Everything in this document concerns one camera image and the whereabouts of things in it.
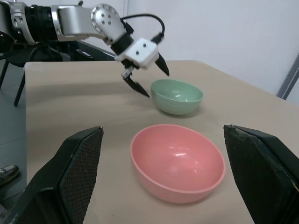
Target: black cable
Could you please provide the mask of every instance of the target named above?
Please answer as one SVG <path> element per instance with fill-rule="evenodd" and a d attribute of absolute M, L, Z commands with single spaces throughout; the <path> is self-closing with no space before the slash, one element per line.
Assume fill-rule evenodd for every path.
<path fill-rule="evenodd" d="M 34 55 L 35 55 L 40 49 L 45 48 L 45 47 L 47 47 L 47 46 L 44 46 L 44 45 L 36 46 L 36 48 L 34 48 L 34 49 L 32 50 L 32 52 L 30 53 L 29 58 L 28 58 L 28 62 L 33 61 Z"/>
<path fill-rule="evenodd" d="M 52 58 L 52 51 L 50 50 L 50 45 L 48 45 L 45 49 L 46 54 L 49 56 L 49 58 Z"/>
<path fill-rule="evenodd" d="M 158 16 L 156 16 L 156 15 L 148 14 L 148 13 L 135 14 L 135 15 L 128 15 L 128 16 L 122 17 L 121 19 L 122 20 L 127 20 L 127 19 L 131 19 L 131 18 L 136 18 L 136 17 L 152 17 L 152 18 L 155 18 L 161 24 L 161 26 L 162 26 L 162 34 L 164 35 L 164 32 L 165 32 L 164 22 Z"/>
<path fill-rule="evenodd" d="M 14 50 L 14 51 L 12 51 L 12 52 L 9 52 L 9 53 L 6 53 L 6 54 L 0 56 L 0 60 L 6 59 L 6 58 L 8 58 L 8 57 L 12 57 L 12 56 L 17 55 L 17 54 L 19 54 L 19 53 L 22 53 L 22 52 L 24 52 L 24 51 L 28 51 L 28 50 L 31 49 L 31 48 L 36 48 L 36 47 L 38 47 L 38 46 L 41 46 L 41 44 L 36 44 L 36 45 L 29 46 L 29 47 L 27 47 L 27 48 L 23 48 L 23 49 L 20 49 L 20 50 Z"/>

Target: robotic arm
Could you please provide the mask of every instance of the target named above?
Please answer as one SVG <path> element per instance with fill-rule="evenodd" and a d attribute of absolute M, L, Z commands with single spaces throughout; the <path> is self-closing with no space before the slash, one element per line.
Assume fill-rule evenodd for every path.
<path fill-rule="evenodd" d="M 28 7 L 22 2 L 0 0 L 0 53 L 11 51 L 15 44 L 51 44 L 96 37 L 111 46 L 111 50 L 117 55 L 115 60 L 125 66 L 123 79 L 135 91 L 149 97 L 130 76 L 133 69 L 147 69 L 153 63 L 169 76 L 165 60 L 157 48 L 164 37 L 163 22 L 151 15 L 161 22 L 162 32 L 152 40 L 141 38 L 134 41 L 130 36 L 134 30 L 124 22 L 124 19 L 133 16 L 120 18 L 117 11 L 107 4 L 99 4 L 94 8 L 84 8 L 82 4 L 83 2 L 79 5 Z"/>

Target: chair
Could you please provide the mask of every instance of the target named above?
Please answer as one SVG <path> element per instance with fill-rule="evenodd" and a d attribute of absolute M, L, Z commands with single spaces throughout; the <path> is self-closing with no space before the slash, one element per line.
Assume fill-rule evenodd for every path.
<path fill-rule="evenodd" d="M 36 51 L 35 54 L 33 55 L 33 59 L 29 60 L 30 56 L 32 55 L 33 51 Z M 42 47 L 39 49 L 29 49 L 28 51 L 24 51 L 22 53 L 19 53 L 17 55 L 11 56 L 7 59 L 5 59 L 5 64 L 3 66 L 2 69 L 2 73 L 0 76 L 0 89 L 4 80 L 4 77 L 6 75 L 6 71 L 8 68 L 9 64 L 12 64 L 14 66 L 23 68 L 26 62 L 61 62 L 63 61 L 63 58 L 60 54 L 54 52 L 54 51 L 50 51 L 49 49 L 47 49 L 46 47 Z M 25 72 L 23 74 L 18 92 L 16 94 L 15 100 L 14 100 L 14 106 L 18 106 L 23 88 L 25 85 Z"/>

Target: green bowl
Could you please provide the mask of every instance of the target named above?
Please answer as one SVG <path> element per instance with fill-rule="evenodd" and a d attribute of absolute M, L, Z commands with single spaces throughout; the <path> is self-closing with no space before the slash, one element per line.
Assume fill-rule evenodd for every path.
<path fill-rule="evenodd" d="M 202 91 L 189 83 L 173 79 L 161 79 L 150 86 L 155 105 L 162 111 L 174 115 L 185 115 L 195 111 L 202 98 Z"/>

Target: chair leg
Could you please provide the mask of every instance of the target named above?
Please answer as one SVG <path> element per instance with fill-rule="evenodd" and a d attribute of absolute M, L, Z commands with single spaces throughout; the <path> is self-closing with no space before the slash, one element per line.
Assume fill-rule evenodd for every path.
<path fill-rule="evenodd" d="M 2 83 L 3 83 L 3 80 L 4 80 L 4 77 L 6 75 L 6 71 L 7 71 L 7 68 L 8 68 L 8 61 L 5 60 L 5 63 L 4 63 L 4 66 L 3 66 L 3 69 L 2 69 L 2 72 L 1 72 L 1 76 L 0 76 L 0 89 L 1 89 L 1 86 L 2 86 Z"/>
<path fill-rule="evenodd" d="M 14 106 L 18 106 L 20 97 L 21 97 L 23 89 L 24 89 L 24 85 L 25 85 L 25 72 L 23 74 L 23 78 L 22 78 L 22 81 L 20 83 L 17 95 L 15 96 L 15 99 L 14 99 Z"/>

